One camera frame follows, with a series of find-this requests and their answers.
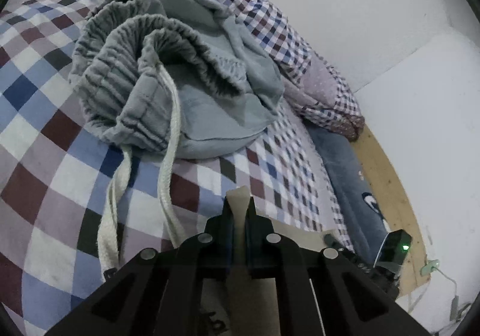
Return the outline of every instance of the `white cable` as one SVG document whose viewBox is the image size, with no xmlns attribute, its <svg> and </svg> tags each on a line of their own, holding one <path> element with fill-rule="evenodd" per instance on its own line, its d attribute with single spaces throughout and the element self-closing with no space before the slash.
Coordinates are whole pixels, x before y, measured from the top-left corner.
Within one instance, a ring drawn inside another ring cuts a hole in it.
<svg viewBox="0 0 480 336">
<path fill-rule="evenodd" d="M 127 189 L 131 172 L 131 148 L 123 147 L 123 161 L 106 188 L 106 200 L 102 220 L 98 227 L 98 258 L 102 275 L 106 270 L 118 268 L 119 249 L 117 242 L 117 203 Z"/>
<path fill-rule="evenodd" d="M 187 235 L 172 207 L 170 181 L 172 178 L 173 161 L 175 160 L 175 154 L 177 152 L 180 138 L 180 99 L 175 82 L 162 64 L 159 66 L 158 73 L 162 77 L 167 88 L 170 90 L 172 97 L 172 116 L 170 118 L 170 140 L 158 176 L 157 194 L 165 216 L 166 230 L 169 234 L 170 241 L 174 248 L 178 248 L 180 244 L 186 240 Z"/>
<path fill-rule="evenodd" d="M 175 82 L 162 64 L 159 64 L 158 76 L 169 89 L 172 98 L 172 114 L 170 118 L 170 140 L 166 148 L 158 175 L 157 196 L 166 221 L 166 229 L 175 248 L 186 240 L 187 235 L 172 208 L 170 182 L 173 162 L 180 138 L 181 109 Z M 106 190 L 104 212 L 97 234 L 98 258 L 104 272 L 119 267 L 119 249 L 117 242 L 117 203 L 125 192 L 131 174 L 131 148 L 123 147 L 123 161 L 113 174 Z"/>
<path fill-rule="evenodd" d="M 455 320 L 450 321 L 447 325 L 445 325 L 443 328 L 440 328 L 438 331 L 431 332 L 431 335 L 436 335 L 440 332 L 443 332 L 447 328 L 450 328 L 456 324 L 458 324 L 460 321 L 462 321 L 462 318 L 466 315 L 465 311 L 471 306 L 471 302 L 467 302 L 466 304 L 463 305 L 463 308 L 458 311 L 458 316 Z"/>
<path fill-rule="evenodd" d="M 448 275 L 445 275 L 445 274 L 443 273 L 443 271 L 440 270 L 440 268 L 437 268 L 437 267 L 432 267 L 432 268 L 433 268 L 434 270 L 437 270 L 440 274 L 442 274 L 442 275 L 443 275 L 445 278 L 447 278 L 449 281 L 453 282 L 453 284 L 455 285 L 455 296 L 456 296 L 456 295 L 457 295 L 457 288 L 458 288 L 458 287 L 457 287 L 457 282 L 456 282 L 454 279 L 450 278 Z"/>
<path fill-rule="evenodd" d="M 414 301 L 414 303 L 411 306 L 409 305 L 408 310 L 406 311 L 408 314 L 412 313 L 413 309 L 415 309 L 415 306 L 417 306 L 417 304 L 420 302 L 420 300 L 423 298 L 423 296 L 427 292 L 429 286 L 430 286 L 430 280 L 428 281 L 428 284 L 425 290 L 418 296 L 418 298 Z"/>
</svg>

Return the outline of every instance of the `checkered pillow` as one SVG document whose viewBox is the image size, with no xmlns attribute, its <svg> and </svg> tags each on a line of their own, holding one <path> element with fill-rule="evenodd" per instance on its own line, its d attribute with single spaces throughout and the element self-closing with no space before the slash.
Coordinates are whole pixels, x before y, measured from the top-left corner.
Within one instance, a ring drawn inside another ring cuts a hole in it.
<svg viewBox="0 0 480 336">
<path fill-rule="evenodd" d="M 97 231 L 117 148 L 83 129 L 66 81 L 84 18 L 98 0 L 30 0 L 0 13 L 0 296 L 26 335 L 39 335 L 101 283 Z M 272 218 L 320 230 L 323 211 L 350 245 L 325 169 L 315 176 L 290 109 L 248 147 L 174 165 L 171 198 L 187 233 L 246 185 Z M 159 213 L 159 164 L 135 157 L 118 206 L 121 262 L 144 247 L 170 248 Z"/>
<path fill-rule="evenodd" d="M 315 52 L 299 33 L 289 25 L 287 17 L 268 0 L 217 0 L 228 6 L 256 38 L 257 42 L 275 60 L 284 74 L 302 90 L 301 79 L 311 65 Z M 364 119 L 358 103 L 345 79 L 325 62 L 331 77 L 337 83 L 333 107 L 317 101 L 313 105 L 299 104 L 289 98 L 297 114 L 315 124 L 349 139 L 358 137 Z"/>
</svg>

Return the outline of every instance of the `plaid blanket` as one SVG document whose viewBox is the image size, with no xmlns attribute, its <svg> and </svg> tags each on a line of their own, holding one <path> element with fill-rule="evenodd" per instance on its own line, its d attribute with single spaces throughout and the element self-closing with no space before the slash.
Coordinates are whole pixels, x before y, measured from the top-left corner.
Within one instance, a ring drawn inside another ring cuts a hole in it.
<svg viewBox="0 0 480 336">
<path fill-rule="evenodd" d="M 66 77 L 98 0 L 30 0 L 0 13 L 0 297 L 25 335 L 42 335 L 101 283 L 97 231 L 121 152 L 83 129 Z M 315 175 L 301 129 L 283 104 L 251 145 L 177 161 L 171 197 L 190 234 L 220 213 L 226 191 L 246 185 L 270 217 L 321 230 L 333 209 L 351 247 L 325 168 Z M 158 162 L 137 156 L 118 206 L 121 261 L 170 248 L 157 200 Z"/>
</svg>

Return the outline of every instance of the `wall outlet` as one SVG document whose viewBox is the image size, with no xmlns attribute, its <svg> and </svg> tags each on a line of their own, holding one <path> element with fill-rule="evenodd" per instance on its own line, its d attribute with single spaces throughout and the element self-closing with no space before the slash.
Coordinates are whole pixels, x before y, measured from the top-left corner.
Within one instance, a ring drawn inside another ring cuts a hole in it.
<svg viewBox="0 0 480 336">
<path fill-rule="evenodd" d="M 420 269 L 420 275 L 426 276 L 433 273 L 435 268 L 440 268 L 440 260 L 429 260 L 426 265 Z"/>
</svg>

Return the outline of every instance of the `gray fleece fabric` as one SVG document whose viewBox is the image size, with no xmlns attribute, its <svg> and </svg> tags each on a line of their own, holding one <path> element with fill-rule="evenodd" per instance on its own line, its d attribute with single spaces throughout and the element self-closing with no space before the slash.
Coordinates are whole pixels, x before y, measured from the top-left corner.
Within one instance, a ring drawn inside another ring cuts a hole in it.
<svg viewBox="0 0 480 336">
<path fill-rule="evenodd" d="M 164 153 L 172 101 L 181 101 L 177 157 L 244 147 L 277 116 L 283 83 L 244 24 L 214 0 L 104 0 L 73 52 L 70 83 L 87 128 L 105 142 Z"/>
</svg>

